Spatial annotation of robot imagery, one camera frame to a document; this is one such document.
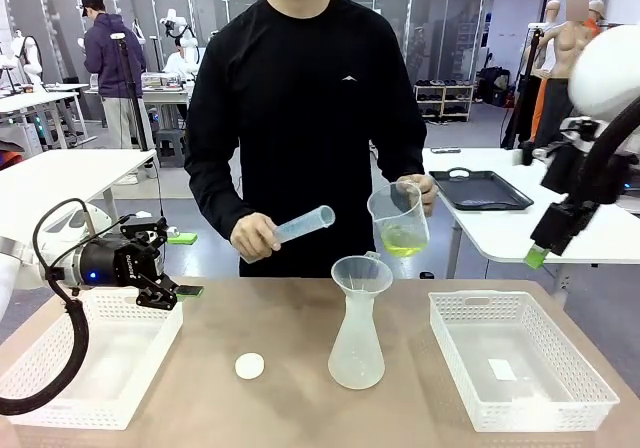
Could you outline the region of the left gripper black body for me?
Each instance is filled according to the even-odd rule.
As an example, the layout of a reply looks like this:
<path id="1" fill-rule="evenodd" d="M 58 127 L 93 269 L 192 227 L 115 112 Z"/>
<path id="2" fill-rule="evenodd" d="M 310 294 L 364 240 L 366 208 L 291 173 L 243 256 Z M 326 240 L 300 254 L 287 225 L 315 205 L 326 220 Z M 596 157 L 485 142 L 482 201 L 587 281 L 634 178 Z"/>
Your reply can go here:
<path id="1" fill-rule="evenodd" d="M 160 247 L 165 237 L 105 236 L 87 243 L 79 258 L 79 277 L 91 287 L 151 287 L 163 273 Z"/>

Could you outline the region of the person's right hand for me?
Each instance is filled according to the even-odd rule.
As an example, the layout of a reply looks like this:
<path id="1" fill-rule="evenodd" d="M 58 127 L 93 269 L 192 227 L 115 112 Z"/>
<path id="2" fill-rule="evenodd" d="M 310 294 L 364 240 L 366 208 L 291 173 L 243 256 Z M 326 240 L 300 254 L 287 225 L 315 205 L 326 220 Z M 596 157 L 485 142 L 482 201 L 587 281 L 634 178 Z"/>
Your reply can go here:
<path id="1" fill-rule="evenodd" d="M 244 262 L 252 264 L 281 249 L 276 230 L 277 226 L 270 217 L 252 213 L 237 221 L 230 235 L 230 243 Z"/>

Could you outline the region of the person's left hand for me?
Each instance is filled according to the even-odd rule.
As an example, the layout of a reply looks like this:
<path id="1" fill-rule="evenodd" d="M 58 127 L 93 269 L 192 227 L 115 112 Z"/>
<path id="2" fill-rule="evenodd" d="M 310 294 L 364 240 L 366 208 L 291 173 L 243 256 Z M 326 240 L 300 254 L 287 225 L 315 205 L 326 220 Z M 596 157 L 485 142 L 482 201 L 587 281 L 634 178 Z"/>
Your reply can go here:
<path id="1" fill-rule="evenodd" d="M 397 181 L 413 183 L 419 187 L 424 214 L 426 217 L 430 217 L 438 194 L 438 187 L 434 184 L 432 178 L 425 174 L 411 174 L 402 176 Z"/>

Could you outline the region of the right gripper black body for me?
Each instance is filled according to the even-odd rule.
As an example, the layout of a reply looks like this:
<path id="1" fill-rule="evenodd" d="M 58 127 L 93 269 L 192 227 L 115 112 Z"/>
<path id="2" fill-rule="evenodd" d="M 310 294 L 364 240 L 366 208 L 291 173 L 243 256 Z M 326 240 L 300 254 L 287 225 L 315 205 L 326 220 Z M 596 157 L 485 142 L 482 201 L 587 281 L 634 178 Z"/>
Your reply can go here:
<path id="1" fill-rule="evenodd" d="M 551 203 L 531 234 L 533 248 L 562 256 L 573 238 L 588 226 L 592 217 L 591 201 L 563 200 Z"/>

